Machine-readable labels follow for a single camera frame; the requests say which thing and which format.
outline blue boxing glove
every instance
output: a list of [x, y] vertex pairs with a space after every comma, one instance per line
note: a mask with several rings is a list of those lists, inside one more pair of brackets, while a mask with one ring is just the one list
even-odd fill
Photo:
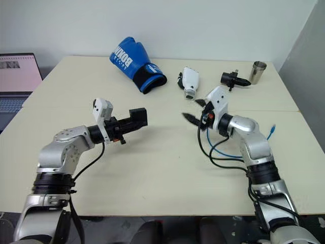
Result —
[[143, 94], [167, 82], [158, 66], [150, 62], [141, 42], [135, 42], [133, 37], [125, 38], [118, 45], [110, 61], [132, 79]]

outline stainless steel cup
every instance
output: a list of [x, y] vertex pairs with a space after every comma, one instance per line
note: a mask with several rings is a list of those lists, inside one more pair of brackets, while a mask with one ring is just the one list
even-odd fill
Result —
[[264, 62], [261, 61], [254, 62], [252, 71], [250, 72], [250, 76], [249, 76], [250, 83], [256, 85], [265, 69], [266, 69], [266, 64]]

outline table surface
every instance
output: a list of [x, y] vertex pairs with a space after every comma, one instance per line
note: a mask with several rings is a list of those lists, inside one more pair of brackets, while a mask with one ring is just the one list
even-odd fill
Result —
[[[202, 154], [196, 128], [181, 115], [199, 115], [201, 108], [185, 100], [176, 84], [184, 66], [196, 69], [201, 82], [197, 98], [203, 98], [220, 84], [222, 72], [239, 69], [239, 77], [247, 78], [251, 62], [152, 61], [169, 82], [143, 95], [107, 57], [64, 58], [0, 135], [0, 210], [22, 210], [41, 148], [62, 129], [94, 125], [92, 101], [102, 97], [113, 103], [117, 118], [128, 117], [129, 109], [145, 107], [149, 125], [127, 134], [125, 145], [111, 143], [78, 178], [78, 193], [73, 196], [78, 214], [252, 215], [247, 178], [237, 170], [216, 168]], [[270, 146], [298, 212], [324, 213], [324, 153], [273, 65], [268, 63], [257, 85], [236, 87], [229, 95], [230, 113], [255, 119], [265, 135], [276, 124]], [[221, 139], [216, 132], [210, 134], [212, 141]], [[202, 141], [208, 149], [205, 137]], [[232, 140], [220, 148], [239, 153]], [[100, 151], [98, 145], [85, 152], [76, 172]]]
[[[155, 104], [178, 106], [187, 104], [184, 93], [177, 85], [179, 72], [189, 66], [200, 73], [200, 85], [196, 98], [204, 98], [220, 85], [223, 72], [239, 70], [240, 78], [248, 79], [252, 62], [209, 60], [152, 59], [168, 82], [146, 95], [127, 78], [108, 57], [65, 57], [46, 77], [43, 83], [26, 100], [24, 107], [84, 107], [102, 97], [115, 106]], [[247, 87], [235, 87], [229, 110], [298, 111], [272, 63], [264, 71], [259, 83]]]
[[[186, 108], [196, 111], [195, 104]], [[114, 114], [123, 118], [128, 112], [117, 107]], [[271, 111], [233, 114], [256, 119], [265, 135], [276, 124], [270, 146], [299, 213], [324, 213], [324, 154], [302, 115]], [[245, 175], [213, 166], [199, 149], [195, 127], [185, 121], [178, 109], [150, 107], [148, 121], [149, 126], [125, 136], [125, 145], [111, 143], [103, 157], [78, 178], [78, 193], [73, 195], [78, 214], [253, 214]], [[22, 210], [35, 179], [39, 151], [56, 132], [93, 124], [89, 108], [23, 108], [0, 136], [1, 211]], [[220, 139], [211, 132], [213, 142]], [[207, 149], [205, 134], [202, 141]], [[229, 154], [239, 153], [232, 140], [221, 149]], [[97, 145], [85, 152], [76, 172], [100, 151], [101, 146]]]

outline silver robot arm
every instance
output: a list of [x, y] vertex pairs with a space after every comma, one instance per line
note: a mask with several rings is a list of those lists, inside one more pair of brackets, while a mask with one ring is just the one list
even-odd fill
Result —
[[72, 212], [65, 211], [75, 186], [75, 173], [83, 152], [95, 144], [121, 141], [123, 134], [147, 125], [144, 108], [130, 110], [130, 118], [111, 117], [113, 106], [109, 101], [96, 99], [93, 114], [96, 126], [79, 126], [57, 133], [53, 141], [39, 154], [37, 176], [32, 194], [27, 196], [24, 209], [14, 233], [16, 244], [65, 243], [70, 229]]
[[[228, 93], [219, 86], [210, 92], [206, 100], [197, 101], [204, 107], [205, 124], [224, 137], [233, 138], [239, 145], [247, 167], [250, 192], [254, 201], [255, 214], [260, 226], [270, 233], [272, 244], [313, 243], [317, 239], [299, 226], [296, 209], [283, 179], [280, 178], [270, 146], [259, 131], [256, 121], [228, 114]], [[197, 125], [197, 119], [184, 114]]]

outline laptop keyboard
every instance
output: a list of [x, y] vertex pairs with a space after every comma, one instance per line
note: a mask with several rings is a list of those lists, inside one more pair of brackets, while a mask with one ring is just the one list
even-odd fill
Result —
[[0, 113], [17, 113], [25, 99], [0, 99]]

